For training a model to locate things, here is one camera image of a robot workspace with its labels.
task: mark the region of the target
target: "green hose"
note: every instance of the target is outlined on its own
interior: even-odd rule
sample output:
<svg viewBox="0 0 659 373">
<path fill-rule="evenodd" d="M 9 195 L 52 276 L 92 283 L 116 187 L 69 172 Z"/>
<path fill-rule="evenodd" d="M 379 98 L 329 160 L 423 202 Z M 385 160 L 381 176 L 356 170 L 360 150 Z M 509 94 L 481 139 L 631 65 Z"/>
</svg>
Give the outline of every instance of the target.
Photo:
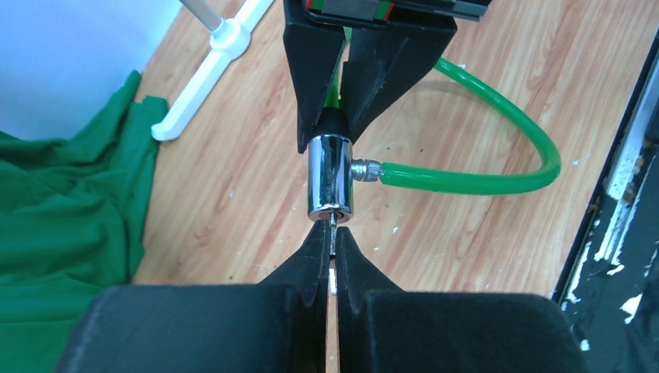
<svg viewBox="0 0 659 373">
<path fill-rule="evenodd" d="M 551 184 L 560 173 L 560 154 L 552 140 L 523 111 L 485 83 L 444 58 L 435 68 L 489 103 L 528 136 L 538 149 L 542 166 L 534 173 L 522 175 L 476 175 L 435 169 L 382 164 L 383 184 L 429 190 L 431 192 L 501 195 L 526 193 Z"/>
</svg>

